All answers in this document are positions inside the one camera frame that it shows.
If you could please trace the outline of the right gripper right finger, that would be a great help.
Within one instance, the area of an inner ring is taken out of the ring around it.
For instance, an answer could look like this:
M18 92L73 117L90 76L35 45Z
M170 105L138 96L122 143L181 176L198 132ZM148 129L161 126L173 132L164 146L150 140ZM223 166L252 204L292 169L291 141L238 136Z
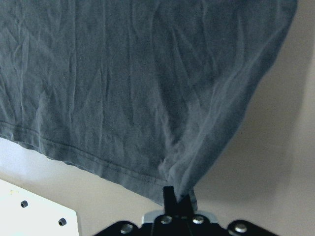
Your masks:
M180 216L193 216L194 209L190 199L190 195L186 195L178 202L178 214Z

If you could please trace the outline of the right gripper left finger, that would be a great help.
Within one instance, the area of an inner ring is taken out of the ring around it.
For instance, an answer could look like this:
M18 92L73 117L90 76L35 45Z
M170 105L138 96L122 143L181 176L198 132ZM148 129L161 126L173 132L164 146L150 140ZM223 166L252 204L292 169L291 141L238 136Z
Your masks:
M166 215L176 215L177 200L173 186L163 187L164 212Z

